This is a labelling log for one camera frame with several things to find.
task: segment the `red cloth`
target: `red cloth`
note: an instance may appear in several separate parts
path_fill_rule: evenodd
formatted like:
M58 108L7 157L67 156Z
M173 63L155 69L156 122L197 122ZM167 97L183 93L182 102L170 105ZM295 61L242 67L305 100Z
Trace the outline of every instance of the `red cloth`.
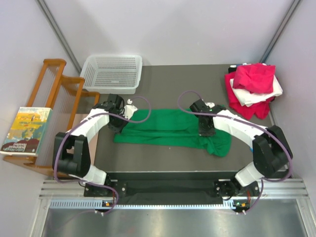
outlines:
M275 66L265 66L262 63L238 66L233 88L259 94L272 93L275 72Z
M269 102L271 102L274 97L271 97L266 101L253 104L250 107L241 106L239 100L233 92L231 84L229 83L230 79L235 77L235 73L236 72L225 75L225 85L229 100L229 107L234 109L237 113L240 113L247 120L250 120L254 114L260 119L265 119L270 111Z

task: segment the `gray table surface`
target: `gray table surface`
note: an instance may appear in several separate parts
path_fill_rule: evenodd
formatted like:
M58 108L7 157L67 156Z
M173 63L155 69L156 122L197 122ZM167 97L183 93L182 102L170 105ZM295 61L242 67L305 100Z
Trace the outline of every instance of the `gray table surface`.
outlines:
M115 210L104 217L85 213L65 224L80 212L50 209L42 236L307 237L296 200L261 200L246 216L231 210Z
M195 90L206 102L229 108L224 83L228 66L144 66L135 95L145 96L153 109L176 109L178 96L185 90ZM100 102L106 100L107 95L101 95ZM188 108L195 100L196 95L188 94L182 105ZM139 109L147 108L142 100L135 100L134 104ZM91 107L91 101L83 100L79 113L88 113ZM251 121L271 126L269 117L261 120L254 116ZM252 161L248 146L236 138L228 155L221 158L193 148L114 143L113 137L107 127L99 131L95 165L105 171L235 171Z

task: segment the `book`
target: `book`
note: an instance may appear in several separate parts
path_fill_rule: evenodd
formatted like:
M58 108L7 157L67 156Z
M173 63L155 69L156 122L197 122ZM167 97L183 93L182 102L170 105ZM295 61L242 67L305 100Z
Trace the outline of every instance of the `book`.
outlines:
M51 108L20 107L0 153L38 156L51 114Z

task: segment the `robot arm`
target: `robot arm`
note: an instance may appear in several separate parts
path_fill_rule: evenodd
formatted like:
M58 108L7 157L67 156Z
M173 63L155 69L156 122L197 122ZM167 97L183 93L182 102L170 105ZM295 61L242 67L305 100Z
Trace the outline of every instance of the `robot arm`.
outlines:
M110 115L101 115L94 118L91 118L91 116L109 112L130 119L136 111L137 108L132 105L132 101L128 100L127 104L124 105L123 98L113 94L109 95L108 101L96 104L88 116L83 119L87 120L85 124L73 131L66 140L58 160L58 171L95 184L109 184L110 179L106 172L91 164L88 144L105 125L108 125L113 132L120 133L128 122ZM65 136L66 133L59 132L55 137L53 167L57 151Z
M263 177L271 178L288 163L286 154L273 139L255 127L235 121L234 119L244 119L232 114L226 108L214 105L213 103L204 103L200 99L194 102L190 106L190 109L197 113L212 113L232 117L232 119L229 119L212 116L197 116L200 135L212 136L215 134L215 129L219 129L242 140L253 151L253 162L237 172L231 179L236 194L240 193L244 187L247 187L258 179ZM264 126L260 127L272 133L282 142L291 158L293 158L293 154L281 128L275 125L270 128Z

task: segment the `white plastic basket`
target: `white plastic basket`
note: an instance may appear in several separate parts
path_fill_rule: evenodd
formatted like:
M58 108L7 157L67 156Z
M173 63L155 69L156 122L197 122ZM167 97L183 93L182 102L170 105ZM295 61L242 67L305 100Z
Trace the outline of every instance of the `white plastic basket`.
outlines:
M91 55L84 63L80 77L83 88L101 94L135 94L143 61L138 55Z

